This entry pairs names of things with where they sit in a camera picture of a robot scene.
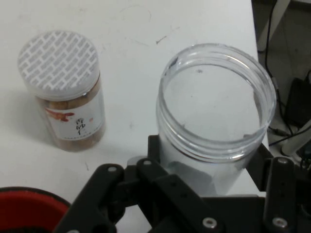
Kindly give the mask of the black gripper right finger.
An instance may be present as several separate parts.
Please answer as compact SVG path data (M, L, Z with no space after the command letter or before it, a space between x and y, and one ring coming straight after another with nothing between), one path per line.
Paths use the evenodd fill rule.
M260 145L246 167L260 192L265 192L262 214L265 233L311 231L311 173L288 157L274 157Z

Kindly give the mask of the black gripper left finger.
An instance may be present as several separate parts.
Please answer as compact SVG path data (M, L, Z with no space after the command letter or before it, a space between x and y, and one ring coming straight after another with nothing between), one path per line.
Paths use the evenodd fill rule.
M148 153L135 165L99 166L56 233L114 233L125 209L138 206L153 233L224 233L218 214L177 175L159 164L159 136L148 138Z

